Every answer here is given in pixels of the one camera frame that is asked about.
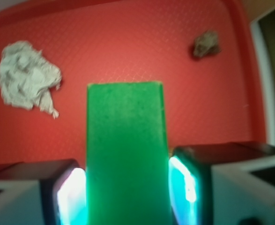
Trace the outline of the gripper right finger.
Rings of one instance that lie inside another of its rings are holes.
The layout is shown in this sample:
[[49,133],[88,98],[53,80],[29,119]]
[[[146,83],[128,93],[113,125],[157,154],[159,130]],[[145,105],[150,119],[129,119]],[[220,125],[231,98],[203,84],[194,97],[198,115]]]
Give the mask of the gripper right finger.
[[178,225],[275,225],[275,146],[178,146],[169,186]]

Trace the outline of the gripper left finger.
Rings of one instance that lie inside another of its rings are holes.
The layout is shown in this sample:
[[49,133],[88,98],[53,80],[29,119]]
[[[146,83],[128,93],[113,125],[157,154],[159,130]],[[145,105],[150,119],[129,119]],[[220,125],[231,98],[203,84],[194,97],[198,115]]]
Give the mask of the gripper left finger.
[[86,173],[74,159],[0,164],[0,225],[86,224]]

